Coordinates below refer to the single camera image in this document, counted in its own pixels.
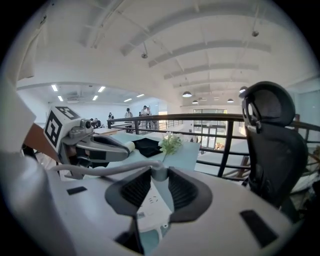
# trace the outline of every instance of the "black rubber pad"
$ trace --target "black rubber pad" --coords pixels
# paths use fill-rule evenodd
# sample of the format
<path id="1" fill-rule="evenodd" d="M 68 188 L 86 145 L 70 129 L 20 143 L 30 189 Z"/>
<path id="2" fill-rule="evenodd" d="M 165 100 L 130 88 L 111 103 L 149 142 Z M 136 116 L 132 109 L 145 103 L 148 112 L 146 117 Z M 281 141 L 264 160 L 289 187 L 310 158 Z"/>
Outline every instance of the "black rubber pad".
<path id="1" fill-rule="evenodd" d="M 244 210 L 240 215 L 262 248 L 278 238 L 278 235 L 254 210 Z"/>
<path id="2" fill-rule="evenodd" d="M 69 196 L 86 191 L 87 189 L 84 186 L 78 186 L 75 188 L 70 188 L 67 189 L 66 191 L 68 192 Z"/>

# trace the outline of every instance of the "railing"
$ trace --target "railing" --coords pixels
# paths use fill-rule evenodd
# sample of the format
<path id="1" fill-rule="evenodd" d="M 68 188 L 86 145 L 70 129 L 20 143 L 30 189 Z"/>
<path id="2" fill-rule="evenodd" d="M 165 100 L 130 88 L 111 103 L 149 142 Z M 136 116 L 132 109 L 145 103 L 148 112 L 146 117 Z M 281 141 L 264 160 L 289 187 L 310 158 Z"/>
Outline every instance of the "railing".
<path id="1" fill-rule="evenodd" d="M 149 122 L 153 122 L 154 124 L 159 123 L 159 121 L 166 121 L 166 125 L 160 128 L 159 126 L 154 126 L 155 129 L 146 128 L 146 124 Z M 207 134 L 207 133 L 197 133 L 197 132 L 185 132 L 185 131 L 174 131 L 168 129 L 169 127 L 173 127 L 175 124 L 181 125 L 182 121 L 226 121 L 226 134 Z M 132 117 L 132 118 L 120 118 L 108 120 L 108 128 L 116 128 L 117 125 L 112 125 L 111 122 L 132 122 L 131 127 L 124 127 L 125 125 L 121 125 L 121 129 L 133 131 L 135 134 L 141 134 L 141 132 L 152 132 L 152 133 L 166 133 L 172 132 L 173 134 L 182 134 L 189 136 L 202 136 L 202 137 L 215 137 L 215 138 L 225 138 L 224 150 L 217 150 L 214 148 L 200 147 L 200 151 L 210 152 L 210 153 L 218 153 L 222 154 L 221 162 L 208 162 L 197 160 L 198 164 L 215 166 L 219 167 L 217 175 L 209 174 L 212 176 L 217 176 L 220 178 L 224 178 L 227 180 L 233 181 L 243 181 L 246 176 L 249 175 L 251 166 L 249 162 L 249 153 L 248 152 L 235 152 L 231 151 L 232 139 L 237 140 L 246 140 L 245 136 L 235 136 L 233 135 L 234 123 L 235 122 L 243 122 L 243 116 L 241 114 L 224 114 L 224 113 L 196 113 L 196 114 L 169 114 L 169 115 L 151 115 L 151 116 L 140 116 L 140 117 Z M 305 129 L 304 139 L 307 144 L 320 144 L 320 141 L 309 141 L 309 133 L 310 131 L 320 132 L 320 127 L 304 123 L 293 121 L 289 126 L 289 128 L 294 128 L 296 130 Z M 227 164 L 229 155 L 243 156 L 242 162 L 240 165 L 232 165 Z M 235 169 L 228 173 L 224 173 L 225 168 Z"/>
<path id="2" fill-rule="evenodd" d="M 117 128 L 119 130 L 127 130 L 130 131 L 130 133 L 132 133 L 131 131 L 133 131 L 131 127 L 135 127 L 134 123 L 124 123 L 124 124 L 112 124 L 111 126 L 109 125 L 109 121 L 108 121 L 108 127 L 110 128 Z M 139 134 L 141 135 L 146 135 L 148 133 L 153 132 L 153 130 L 166 130 L 169 129 L 171 127 L 177 127 L 183 124 L 182 120 L 154 120 L 154 121 L 138 121 L 138 126 L 141 128 L 145 128 L 145 131 L 142 131 L 142 129 L 140 129 L 141 132 L 139 132 Z"/>

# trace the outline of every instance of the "person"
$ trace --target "person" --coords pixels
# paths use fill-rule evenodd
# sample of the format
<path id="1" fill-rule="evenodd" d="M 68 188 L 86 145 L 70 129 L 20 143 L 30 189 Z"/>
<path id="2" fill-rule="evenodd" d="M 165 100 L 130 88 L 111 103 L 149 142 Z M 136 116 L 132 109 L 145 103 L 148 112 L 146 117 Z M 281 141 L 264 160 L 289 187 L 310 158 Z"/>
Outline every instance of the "person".
<path id="1" fill-rule="evenodd" d="M 108 120 L 112 120 L 112 119 L 115 119 L 115 117 L 111 112 L 109 112 Z"/>
<path id="2" fill-rule="evenodd" d="M 139 117 L 141 117 L 141 111 L 139 112 Z M 138 121 L 138 126 L 140 126 L 141 121 Z"/>
<path id="3" fill-rule="evenodd" d="M 141 116 L 144 117 L 144 116 L 146 116 L 146 115 L 147 115 L 147 106 L 144 105 L 144 106 L 143 106 L 143 109 L 141 110 Z M 148 121 L 143 121 L 143 122 L 141 122 L 141 123 L 142 123 L 142 127 L 145 128 L 145 129 L 147 129 Z"/>
<path id="4" fill-rule="evenodd" d="M 91 123 L 91 126 L 92 126 L 93 128 L 95 128 L 95 123 L 94 123 L 94 119 L 93 119 L 93 118 L 90 118 L 90 123 Z"/>
<path id="5" fill-rule="evenodd" d="M 125 114 L 124 114 L 124 117 L 125 118 L 133 118 L 134 117 L 134 115 L 130 112 L 130 108 L 127 108 L 126 109 L 126 112 L 125 112 Z M 126 133 L 129 133 L 129 134 L 132 134 L 134 131 L 133 130 L 130 130 L 130 129 L 127 129 L 126 131 L 125 131 Z"/>
<path id="6" fill-rule="evenodd" d="M 100 128 L 101 127 L 101 121 L 98 120 L 98 118 L 94 119 L 94 129 Z"/>
<path id="7" fill-rule="evenodd" d="M 146 108 L 145 113 L 146 113 L 146 116 L 152 116 L 149 107 Z M 146 128 L 147 129 L 153 129 L 153 126 L 154 126 L 154 123 L 151 120 L 150 121 L 146 121 Z"/>

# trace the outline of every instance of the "metal railing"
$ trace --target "metal railing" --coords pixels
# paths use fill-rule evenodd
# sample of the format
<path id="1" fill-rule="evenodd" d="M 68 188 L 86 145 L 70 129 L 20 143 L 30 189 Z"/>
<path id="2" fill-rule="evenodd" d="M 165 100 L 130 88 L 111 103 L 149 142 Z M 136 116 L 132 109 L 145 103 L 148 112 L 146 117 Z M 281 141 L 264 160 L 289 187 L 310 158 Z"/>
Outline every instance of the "metal railing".
<path id="1" fill-rule="evenodd" d="M 159 127 L 155 127 L 156 129 L 149 129 L 143 127 L 141 124 L 146 124 L 148 122 L 157 123 L 158 121 L 166 121 L 165 130 L 160 129 Z M 175 124 L 181 125 L 181 121 L 226 121 L 226 134 L 207 134 L 207 133 L 197 133 L 197 132 L 184 132 L 184 131 L 174 131 L 168 129 L 169 127 L 173 127 Z M 249 160 L 249 153 L 248 152 L 234 152 L 230 151 L 232 139 L 237 140 L 246 140 L 247 137 L 245 136 L 235 136 L 233 135 L 234 130 L 234 123 L 235 122 L 243 122 L 243 116 L 241 114 L 224 114 L 224 113 L 196 113 L 196 114 L 169 114 L 169 115 L 151 115 L 151 116 L 140 116 L 140 117 L 132 117 L 132 118 L 120 118 L 120 119 L 113 119 L 108 120 L 107 125 L 108 128 L 116 128 L 117 125 L 112 125 L 111 122 L 132 122 L 130 125 L 131 127 L 124 127 L 124 124 L 121 125 L 122 130 L 132 130 L 135 134 L 141 134 L 141 132 L 152 132 L 152 133 L 166 133 L 172 132 L 173 134 L 182 134 L 182 135 L 189 135 L 189 136 L 204 136 L 204 137 L 215 137 L 215 138 L 225 138 L 225 145 L 224 150 L 217 150 L 213 148 L 207 147 L 200 147 L 200 151 L 203 152 L 211 152 L 211 153 L 218 153 L 222 154 L 221 162 L 208 162 L 197 160 L 198 164 L 208 165 L 208 166 L 215 166 L 219 167 L 217 175 L 209 174 L 212 176 L 224 178 L 227 180 L 233 181 L 243 181 L 249 175 L 251 166 L 248 164 Z M 310 131 L 320 132 L 320 127 L 317 125 L 293 121 L 290 125 L 290 128 L 298 129 L 305 129 L 306 133 L 304 136 L 305 142 L 307 144 L 320 144 L 320 141 L 309 141 L 309 133 Z M 241 165 L 231 165 L 227 164 L 229 155 L 236 155 L 236 156 L 243 156 L 242 164 Z M 231 172 L 224 173 L 225 168 L 232 168 L 235 169 Z"/>

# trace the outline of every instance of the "handrail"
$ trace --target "handrail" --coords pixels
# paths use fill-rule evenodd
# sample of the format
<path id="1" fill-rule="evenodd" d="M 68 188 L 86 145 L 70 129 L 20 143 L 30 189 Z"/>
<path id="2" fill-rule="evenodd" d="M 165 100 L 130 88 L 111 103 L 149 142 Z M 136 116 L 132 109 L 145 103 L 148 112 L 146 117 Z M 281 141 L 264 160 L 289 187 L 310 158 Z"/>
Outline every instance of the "handrail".
<path id="1" fill-rule="evenodd" d="M 233 121 L 243 122 L 242 114 L 224 114 L 224 113 L 185 113 L 185 114 L 166 114 L 166 115 L 146 115 L 131 118 L 118 118 L 108 120 L 109 122 L 125 122 L 125 121 L 160 121 L 160 120 L 186 120 L 186 121 Z M 320 126 L 293 121 L 288 127 L 296 127 L 320 132 Z"/>
<path id="2" fill-rule="evenodd" d="M 173 126 L 175 124 L 175 121 L 227 121 L 226 123 L 226 135 L 220 135 L 220 134 L 207 134 L 207 133 L 197 133 L 197 132 L 184 132 L 184 131 L 170 131 L 170 130 L 159 130 L 159 129 L 147 129 L 147 128 L 139 128 L 139 123 L 141 122 L 147 122 L 147 121 L 173 121 Z M 206 147 L 200 147 L 200 151 L 204 152 L 211 152 L 211 153 L 219 153 L 222 154 L 222 160 L 220 163 L 216 162 L 207 162 L 202 160 L 197 160 L 196 162 L 198 164 L 204 164 L 209 166 L 216 166 L 219 167 L 218 174 L 208 174 L 216 177 L 225 178 L 228 180 L 236 180 L 236 181 L 243 181 L 243 178 L 231 178 L 231 177 L 225 177 L 225 175 L 230 175 L 232 173 L 226 173 L 224 175 L 225 168 L 232 168 L 232 169 L 238 169 L 242 170 L 243 173 L 249 174 L 249 171 L 251 170 L 251 166 L 249 165 L 231 165 L 227 164 L 228 156 L 229 155 L 236 155 L 236 156 L 244 156 L 248 157 L 250 156 L 249 153 L 246 152 L 233 152 L 230 151 L 231 147 L 231 141 L 232 139 L 239 139 L 239 140 L 246 140 L 247 137 L 245 136 L 235 136 L 233 135 L 233 127 L 234 122 L 244 122 L 242 114 L 225 114 L 225 113 L 185 113 L 185 114 L 168 114 L 168 115 L 147 115 L 147 116 L 137 116 L 137 117 L 131 117 L 131 118 L 119 118 L 119 119 L 112 119 L 108 120 L 108 128 L 111 128 L 111 122 L 132 122 L 128 123 L 126 125 L 134 125 L 130 128 L 123 127 L 123 130 L 133 130 L 136 134 L 139 134 L 139 132 L 150 132 L 150 133 L 167 133 L 172 132 L 173 134 L 182 134 L 182 135 L 188 135 L 188 136 L 202 136 L 202 137 L 214 137 L 214 138 L 224 138 L 225 140 L 225 146 L 224 150 L 216 150 L 212 148 L 206 148 Z M 320 126 L 300 122 L 300 121 L 293 121 L 288 127 L 298 128 L 298 129 L 306 129 L 305 133 L 305 142 L 306 143 L 320 143 L 320 141 L 308 141 L 309 137 L 309 131 L 317 131 L 320 132 Z"/>

